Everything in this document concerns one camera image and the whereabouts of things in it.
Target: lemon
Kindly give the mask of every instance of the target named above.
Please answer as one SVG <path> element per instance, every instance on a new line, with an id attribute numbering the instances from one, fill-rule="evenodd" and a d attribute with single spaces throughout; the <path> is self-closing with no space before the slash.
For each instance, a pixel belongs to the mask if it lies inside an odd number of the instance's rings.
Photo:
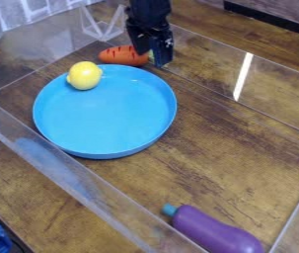
<path id="1" fill-rule="evenodd" d="M 69 68 L 66 82 L 77 90 L 88 90 L 98 84 L 101 73 L 102 71 L 94 63 L 80 61 Z"/>

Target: blue plate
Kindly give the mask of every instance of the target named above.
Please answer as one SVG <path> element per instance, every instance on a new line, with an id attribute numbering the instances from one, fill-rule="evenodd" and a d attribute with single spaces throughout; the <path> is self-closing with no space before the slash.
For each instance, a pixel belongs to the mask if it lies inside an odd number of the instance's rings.
<path id="1" fill-rule="evenodd" d="M 56 77 L 33 105 L 33 120 L 44 137 L 65 152 L 92 159 L 131 155 L 159 139 L 169 127 L 176 100 L 165 82 L 124 65 L 98 65 L 98 85 L 78 91 Z"/>

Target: table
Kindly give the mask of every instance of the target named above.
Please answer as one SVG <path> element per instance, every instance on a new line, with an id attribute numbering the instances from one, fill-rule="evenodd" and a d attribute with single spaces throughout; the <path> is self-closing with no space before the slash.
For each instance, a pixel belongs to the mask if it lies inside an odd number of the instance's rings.
<path id="1" fill-rule="evenodd" d="M 243 18 L 196 2 L 185 12 L 185 4 L 172 2 L 171 23 L 184 28 L 172 27 L 175 60 L 163 69 L 145 66 L 176 95 L 169 130 L 133 156 L 76 160 L 161 219 L 165 202 L 191 204 L 249 231 L 268 250 L 299 201 L 299 73 L 257 56 L 271 55 L 299 70 L 299 51 L 295 60 L 288 48 L 277 53 L 280 42 L 269 46 L 259 35 L 261 26 L 269 27 L 251 20 L 244 22 L 255 31 L 243 37 L 235 30 L 220 33 L 220 19 L 240 24 Z M 108 17 L 112 8 L 102 3 L 93 8 L 97 19 Z M 32 129 L 30 108 L 46 83 L 73 62 L 98 63 L 97 52 L 127 42 L 124 36 L 108 43 L 80 36 L 74 12 L 12 31 L 0 44 L 0 107 Z M 212 29 L 203 29 L 204 24 Z M 257 55 L 239 96 L 247 53 L 189 31 L 221 42 L 233 34 L 241 41 L 237 46 L 231 40 L 233 46 Z M 299 36 L 271 31 L 299 42 Z M 36 252 L 141 252 L 1 142 L 0 218 Z"/>

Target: wood grain surface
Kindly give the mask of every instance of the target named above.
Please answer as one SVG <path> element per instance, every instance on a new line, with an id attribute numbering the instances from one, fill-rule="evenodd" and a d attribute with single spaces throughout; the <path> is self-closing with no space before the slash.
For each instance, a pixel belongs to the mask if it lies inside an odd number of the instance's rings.
<path id="1" fill-rule="evenodd" d="M 172 1 L 172 5 L 173 24 L 299 69 L 298 35 L 195 1 Z M 191 204 L 249 231 L 267 250 L 299 201 L 299 131 L 227 98 L 244 53 L 184 39 L 191 52 L 185 54 L 180 47 L 177 61 L 169 66 L 179 75 L 145 67 L 168 82 L 177 99 L 177 115 L 165 135 L 133 156 L 77 160 L 161 218 L 165 202 Z M 94 42 L 1 89 L 0 106 L 36 129 L 30 109 L 41 88 L 72 63 L 97 63 L 96 55 L 106 47 Z M 197 54 L 209 59 L 203 65 L 195 60 Z M 264 75 L 269 78 L 269 85 L 256 90 L 260 99 L 269 96 L 271 84 L 283 94 L 299 91 L 298 85 L 284 85 L 282 71 L 257 64 L 255 80 Z M 291 103 L 299 112 L 299 97 Z M 0 217 L 36 252 L 140 252 L 2 144 Z"/>

